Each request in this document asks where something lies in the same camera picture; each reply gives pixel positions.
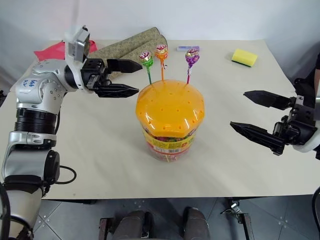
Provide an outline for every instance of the yellow sponge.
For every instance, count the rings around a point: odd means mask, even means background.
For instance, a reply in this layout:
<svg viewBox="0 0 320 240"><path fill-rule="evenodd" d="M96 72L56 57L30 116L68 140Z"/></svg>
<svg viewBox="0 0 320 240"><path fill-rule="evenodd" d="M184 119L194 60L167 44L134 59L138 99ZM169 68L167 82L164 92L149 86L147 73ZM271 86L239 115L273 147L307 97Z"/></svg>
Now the yellow sponge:
<svg viewBox="0 0 320 240"><path fill-rule="evenodd" d="M254 54L254 53L237 48L234 51L231 60L233 62L237 62L240 64L247 65L249 67L252 67L255 64L257 57L258 57L258 55Z"/></svg>

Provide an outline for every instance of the orange lid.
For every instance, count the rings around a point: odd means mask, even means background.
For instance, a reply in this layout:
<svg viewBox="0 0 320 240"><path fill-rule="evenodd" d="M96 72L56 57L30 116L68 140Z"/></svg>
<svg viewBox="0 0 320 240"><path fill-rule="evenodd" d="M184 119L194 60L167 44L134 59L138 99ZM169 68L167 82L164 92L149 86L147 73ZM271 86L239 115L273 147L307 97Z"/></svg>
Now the orange lid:
<svg viewBox="0 0 320 240"><path fill-rule="evenodd" d="M139 93L135 114L153 136L183 138L204 119L205 103L190 84L157 81Z"/></svg>

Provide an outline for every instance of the white table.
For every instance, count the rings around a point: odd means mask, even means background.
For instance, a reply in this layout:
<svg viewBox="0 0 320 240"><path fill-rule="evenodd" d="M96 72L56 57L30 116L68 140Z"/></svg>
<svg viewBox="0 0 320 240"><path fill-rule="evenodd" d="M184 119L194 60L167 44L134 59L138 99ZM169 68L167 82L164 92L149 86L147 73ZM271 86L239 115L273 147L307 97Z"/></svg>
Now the white table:
<svg viewBox="0 0 320 240"><path fill-rule="evenodd" d="M114 41L97 41L108 45ZM190 84L205 99L205 118L185 159L165 163L151 157L135 116L138 95L98 98L80 91L66 95L55 150L60 163L77 172L68 185L51 187L48 199L113 199L167 197L241 197L311 194L320 184L315 152L300 153L287 146L275 156L230 127L230 121L250 123L269 131L288 113L254 104L245 91L266 90L286 97L294 88L263 40L168 41L167 79L185 80L187 63L178 45L199 45L200 60ZM250 68L231 62L236 48L258 54ZM160 63L152 67L160 80ZM148 84L145 70L124 74L115 83L139 89ZM16 121L12 92L0 108L0 159ZM61 171L60 181L71 174Z"/></svg>

